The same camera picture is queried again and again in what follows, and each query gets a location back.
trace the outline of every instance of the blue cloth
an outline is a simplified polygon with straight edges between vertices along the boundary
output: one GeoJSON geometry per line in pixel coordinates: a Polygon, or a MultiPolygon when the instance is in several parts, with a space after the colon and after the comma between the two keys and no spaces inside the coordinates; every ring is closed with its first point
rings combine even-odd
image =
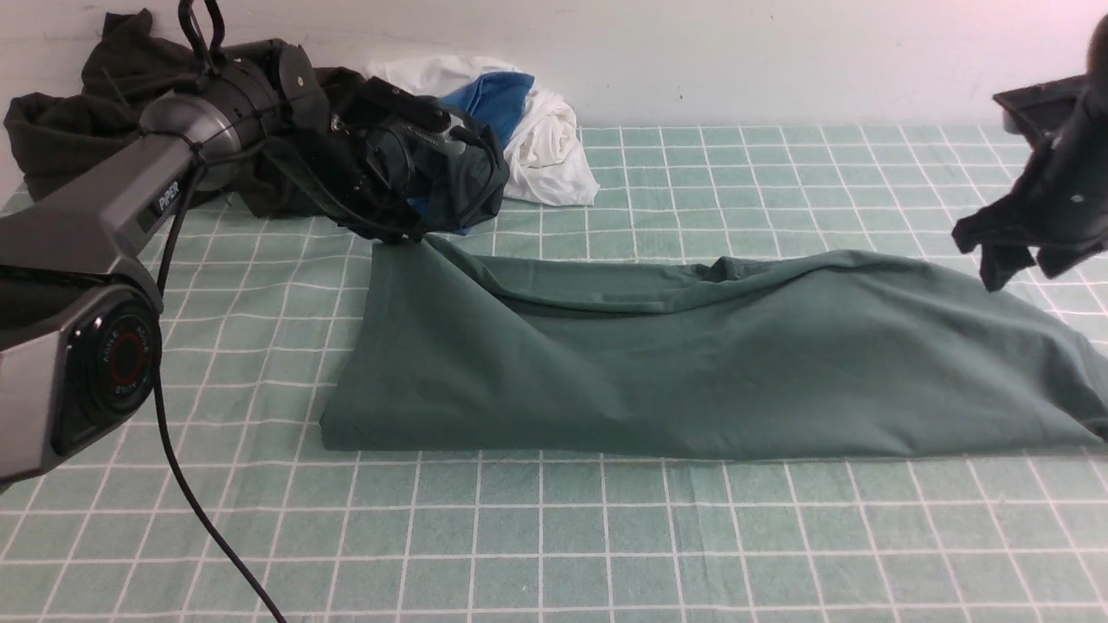
{"type": "MultiPolygon", "coordinates": [[[[520,125],[520,120],[523,119],[523,105],[534,84],[533,75],[497,71],[483,74],[458,91],[440,98],[439,101],[460,108],[473,119],[488,124],[496,133],[501,145],[506,145],[515,127],[520,125]]],[[[427,214],[425,197],[408,200],[408,204],[419,214],[427,214]]],[[[465,235],[469,232],[463,229],[456,233],[465,235]]]]}

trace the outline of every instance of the white wall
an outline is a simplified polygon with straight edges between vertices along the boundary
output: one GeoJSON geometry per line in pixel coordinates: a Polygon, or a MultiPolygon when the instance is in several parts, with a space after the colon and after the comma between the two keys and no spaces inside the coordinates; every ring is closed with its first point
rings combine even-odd
{"type": "MultiPolygon", "coordinates": [[[[317,65],[502,57],[588,124],[996,122],[997,91],[1084,71],[1102,0],[223,0],[228,41],[317,65]]],[[[105,10],[175,0],[0,0],[0,99],[66,94],[105,10]]],[[[196,2],[202,12],[203,0],[196,2]]],[[[18,178],[2,145],[0,191],[18,178]]]]}

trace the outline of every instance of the grid tablecloth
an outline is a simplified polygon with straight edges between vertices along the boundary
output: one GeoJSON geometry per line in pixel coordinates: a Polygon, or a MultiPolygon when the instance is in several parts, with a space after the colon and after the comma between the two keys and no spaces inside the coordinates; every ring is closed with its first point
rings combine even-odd
{"type": "MultiPolygon", "coordinates": [[[[1005,194],[1028,154],[977,126],[582,134],[595,206],[509,202],[463,248],[680,263],[863,248],[974,272],[950,229],[1005,194]]],[[[259,221],[230,197],[189,213],[170,279],[164,377],[181,461],[290,620],[1108,621],[1108,462],[1091,453],[749,464],[327,452],[316,422],[371,255],[329,221],[259,221]]],[[[1108,259],[1009,289],[1105,350],[1108,259]]],[[[172,482],[152,405],[0,496],[0,621],[39,620],[265,620],[172,482]]]]}

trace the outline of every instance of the dark green fabric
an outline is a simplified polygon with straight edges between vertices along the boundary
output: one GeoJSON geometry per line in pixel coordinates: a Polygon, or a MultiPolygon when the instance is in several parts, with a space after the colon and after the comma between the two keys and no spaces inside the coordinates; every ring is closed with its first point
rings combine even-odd
{"type": "Polygon", "coordinates": [[[1108,360],[1008,294],[861,252],[711,266],[379,246],[332,450],[697,459],[1099,446],[1108,360]]]}

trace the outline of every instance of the black clothing pile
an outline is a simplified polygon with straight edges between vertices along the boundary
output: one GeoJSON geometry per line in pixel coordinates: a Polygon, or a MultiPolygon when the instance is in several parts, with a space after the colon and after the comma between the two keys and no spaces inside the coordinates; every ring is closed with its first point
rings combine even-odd
{"type": "MultiPolygon", "coordinates": [[[[136,14],[107,13],[101,41],[81,71],[81,94],[31,93],[11,101],[4,129],[31,198],[42,200],[136,140],[143,109],[187,72],[192,51],[151,37],[153,24],[146,9],[136,14]]],[[[363,81],[345,68],[317,69],[316,75],[332,105],[363,81]]],[[[226,190],[239,193],[258,217],[320,214],[260,156],[244,166],[226,190]]]]}

